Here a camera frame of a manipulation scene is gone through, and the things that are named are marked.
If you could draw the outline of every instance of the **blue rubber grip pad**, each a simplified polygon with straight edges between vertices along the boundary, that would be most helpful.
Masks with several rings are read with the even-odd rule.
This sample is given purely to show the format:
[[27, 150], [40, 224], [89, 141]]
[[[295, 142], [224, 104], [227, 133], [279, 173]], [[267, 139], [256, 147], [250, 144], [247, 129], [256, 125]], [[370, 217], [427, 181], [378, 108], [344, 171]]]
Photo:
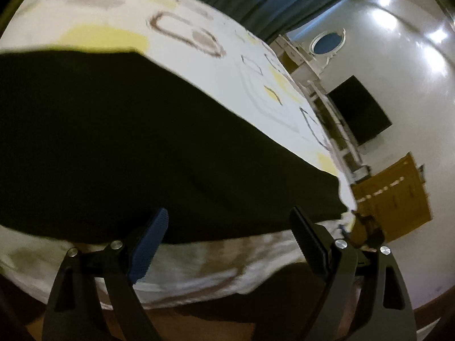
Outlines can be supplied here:
[[153, 256], [160, 245], [169, 224], [169, 215], [165, 208], [156, 213], [144, 236], [131, 254], [128, 278], [132, 284], [144, 277], [150, 267]]

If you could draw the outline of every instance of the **ceiling light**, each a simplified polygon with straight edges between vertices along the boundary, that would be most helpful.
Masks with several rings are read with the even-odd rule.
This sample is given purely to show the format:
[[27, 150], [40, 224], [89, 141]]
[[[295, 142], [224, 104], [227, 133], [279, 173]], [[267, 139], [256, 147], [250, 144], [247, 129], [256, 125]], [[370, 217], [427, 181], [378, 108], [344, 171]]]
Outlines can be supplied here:
[[384, 28], [395, 29], [397, 26], [397, 18], [384, 10], [375, 9], [373, 11], [373, 18]]
[[434, 43], [441, 43], [442, 40], [446, 37], [447, 33], [445, 33], [442, 29], [438, 29], [436, 32], [430, 33], [428, 35], [428, 38]]
[[390, 0], [379, 0], [379, 5], [381, 6], [388, 6], [390, 4]]
[[436, 50], [434, 47], [426, 46], [424, 48], [424, 54], [428, 61], [428, 64], [430, 64], [430, 67], [434, 71], [441, 72], [444, 69], [445, 60], [438, 50]]

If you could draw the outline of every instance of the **metal screw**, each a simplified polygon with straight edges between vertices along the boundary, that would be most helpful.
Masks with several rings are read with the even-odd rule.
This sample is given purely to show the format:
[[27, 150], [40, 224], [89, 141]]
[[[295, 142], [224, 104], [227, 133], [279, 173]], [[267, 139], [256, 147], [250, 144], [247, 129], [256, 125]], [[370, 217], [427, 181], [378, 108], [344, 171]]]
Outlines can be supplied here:
[[388, 255], [388, 254], [390, 254], [392, 252], [387, 246], [381, 246], [381, 248], [379, 250], [381, 250], [381, 252], [384, 255]]
[[76, 249], [76, 247], [73, 247], [72, 249], [69, 249], [69, 250], [67, 251], [67, 255], [68, 255], [69, 257], [71, 257], [71, 258], [74, 258], [74, 257], [77, 255], [78, 252], [79, 252], [79, 250]]
[[118, 250], [120, 249], [121, 247], [123, 246], [123, 243], [119, 240], [116, 240], [116, 241], [112, 241], [111, 242], [111, 249], [113, 250]]
[[348, 246], [348, 243], [345, 240], [336, 240], [335, 246], [338, 247], [339, 249], [346, 249]]

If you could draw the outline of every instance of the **wooden cabinet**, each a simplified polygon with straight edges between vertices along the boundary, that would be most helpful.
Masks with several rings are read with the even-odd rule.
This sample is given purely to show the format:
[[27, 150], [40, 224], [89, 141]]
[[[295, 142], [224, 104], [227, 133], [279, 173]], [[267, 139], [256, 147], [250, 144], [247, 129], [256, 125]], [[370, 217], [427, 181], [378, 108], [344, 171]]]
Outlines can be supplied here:
[[[375, 217], [386, 241], [395, 240], [431, 220], [426, 193], [410, 153], [351, 188], [358, 212]], [[356, 222], [351, 239], [360, 243], [365, 236], [363, 226]]]

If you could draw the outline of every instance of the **black television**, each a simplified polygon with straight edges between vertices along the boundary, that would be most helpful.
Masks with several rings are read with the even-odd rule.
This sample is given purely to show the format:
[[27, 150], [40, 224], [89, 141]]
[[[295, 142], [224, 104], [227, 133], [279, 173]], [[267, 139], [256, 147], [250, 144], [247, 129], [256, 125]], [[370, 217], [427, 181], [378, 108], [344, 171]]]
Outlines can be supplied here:
[[331, 91], [328, 97], [348, 124], [359, 145], [392, 125], [379, 104], [354, 76]]

